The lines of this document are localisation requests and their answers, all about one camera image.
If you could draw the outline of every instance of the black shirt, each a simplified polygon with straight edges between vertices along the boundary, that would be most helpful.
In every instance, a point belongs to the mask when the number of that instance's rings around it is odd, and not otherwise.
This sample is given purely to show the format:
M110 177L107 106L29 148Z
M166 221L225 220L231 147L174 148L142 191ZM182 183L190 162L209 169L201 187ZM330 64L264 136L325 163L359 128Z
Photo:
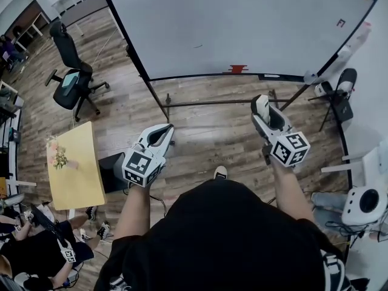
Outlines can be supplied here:
M71 244L75 243L70 224L67 221L62 224L69 225L68 230L64 232L65 238ZM22 241L17 241L10 235L9 240L0 248L0 254L10 262L13 278L22 272L40 277L53 277L66 263L56 236L46 230Z
M324 290L321 250L339 250L310 221L244 185L210 180L182 194L144 236L117 239L95 290L122 274L131 290Z

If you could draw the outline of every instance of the drawing on whiteboard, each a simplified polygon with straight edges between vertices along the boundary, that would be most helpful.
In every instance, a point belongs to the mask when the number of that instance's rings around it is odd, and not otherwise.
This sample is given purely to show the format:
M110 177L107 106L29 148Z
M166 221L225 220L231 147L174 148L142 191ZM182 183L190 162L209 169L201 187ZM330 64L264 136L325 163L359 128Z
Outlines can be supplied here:
M248 71L249 69L244 69L244 67L248 67L248 65L230 65L232 69L228 69L230 72L223 73L242 73L243 71Z
M346 21L344 21L342 18L337 22L337 26L341 26L344 27L344 24L346 23Z

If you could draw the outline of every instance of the paper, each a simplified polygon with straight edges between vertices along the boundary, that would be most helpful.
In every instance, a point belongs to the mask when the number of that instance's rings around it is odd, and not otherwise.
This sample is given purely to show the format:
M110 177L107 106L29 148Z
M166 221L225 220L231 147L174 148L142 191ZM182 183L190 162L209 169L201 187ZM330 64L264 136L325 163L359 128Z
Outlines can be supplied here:
M69 84L72 82L72 79L78 78L78 77L79 77L79 72L71 73L71 74L65 76L65 78L63 79L63 82L62 82L62 87L69 86Z

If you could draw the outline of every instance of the wooden floor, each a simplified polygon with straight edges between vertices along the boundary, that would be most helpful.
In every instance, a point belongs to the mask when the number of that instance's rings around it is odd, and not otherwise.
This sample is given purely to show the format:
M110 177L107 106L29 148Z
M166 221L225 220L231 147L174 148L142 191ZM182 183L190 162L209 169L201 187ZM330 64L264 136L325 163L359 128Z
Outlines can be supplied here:
M107 81L110 90L99 89L92 99L101 110L96 116L87 103L80 112L82 118L75 126L93 121L98 155L100 158L123 152L137 139L146 127L166 122L135 66L126 57L126 42L115 31L107 10L101 10L78 22L85 35L81 37L74 27L69 33L75 40L82 60L93 65L95 83ZM62 76L68 69L45 30L43 38L28 49L30 58L22 74L17 70L3 80L19 90L25 99L22 110L21 144L18 154L18 178L37 182L36 188L21 187L27 193L27 202L50 200L49 177L45 155L46 139L73 128L72 112L58 106L52 96L56 82L44 86L53 69ZM257 76L216 76L205 78L174 79L155 82L154 88L164 100L170 93L173 102L206 101L212 99L249 99L270 89L276 89L278 98L289 98L299 88L289 82L259 81ZM341 162L343 154L333 118L318 133L327 104L309 102L313 96L309 89L285 113L294 126L304 132L311 144L311 151L303 166L298 169L298 179L305 191L341 190L347 188L345 173L321 174L320 168ZM176 146L167 154L167 167L154 183L151 194L163 198L170 207L177 197L198 184L212 178L219 165L225 165L229 178L244 183L263 201L274 196L273 176L264 162L259 147L258 133L250 120L248 104L208 105L171 110L171 122L176 127ZM107 219L114 230L125 201L122 192L107 195L107 204L98 209L98 222L87 223L85 228L94 236L101 221ZM65 212L56 212L58 220L65 219ZM152 201L152 224L162 218L163 207ZM108 255L109 244L101 244L98 251ZM75 290L91 290L96 275L105 258L87 261Z

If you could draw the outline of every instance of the jeans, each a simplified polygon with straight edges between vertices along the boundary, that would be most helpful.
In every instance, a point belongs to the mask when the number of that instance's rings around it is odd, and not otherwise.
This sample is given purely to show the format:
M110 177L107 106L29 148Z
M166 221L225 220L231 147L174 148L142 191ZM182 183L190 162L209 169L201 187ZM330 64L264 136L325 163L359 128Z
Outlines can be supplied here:
M11 53L9 53L11 59L17 59L18 61L23 61L25 58L24 58L24 55L22 53L19 53L17 50L14 50L12 51Z
M325 229L342 236L348 236L353 232L359 232L363 230L364 226L341 228L337 226L338 224L343 224L341 216L345 207L346 198L346 194L319 192L313 193L311 196L311 201L315 206L313 210L315 221L321 227L324 227Z

